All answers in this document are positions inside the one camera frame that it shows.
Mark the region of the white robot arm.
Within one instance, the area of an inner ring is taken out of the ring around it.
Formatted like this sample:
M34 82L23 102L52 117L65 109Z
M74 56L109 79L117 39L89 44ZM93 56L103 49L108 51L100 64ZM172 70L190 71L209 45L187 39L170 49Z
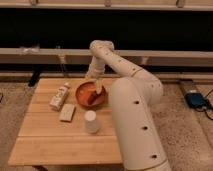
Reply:
M108 102L125 171L172 171L150 111L163 96L161 81L117 55L111 41L93 40L89 49L87 78L99 80L106 65L120 76Z

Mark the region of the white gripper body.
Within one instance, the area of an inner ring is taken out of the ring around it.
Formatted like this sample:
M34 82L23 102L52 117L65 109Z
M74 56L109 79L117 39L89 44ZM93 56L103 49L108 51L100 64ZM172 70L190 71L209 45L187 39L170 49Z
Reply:
M95 56L92 57L88 71L85 75L86 79L100 79L105 72L105 62Z

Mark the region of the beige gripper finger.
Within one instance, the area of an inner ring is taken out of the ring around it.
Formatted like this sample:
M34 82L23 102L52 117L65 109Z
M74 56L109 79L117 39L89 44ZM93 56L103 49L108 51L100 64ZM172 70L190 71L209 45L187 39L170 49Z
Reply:
M95 90L96 90L96 93L97 93L97 94L100 94L100 93L102 92L102 86L103 86L102 80L97 79L97 80L95 81Z

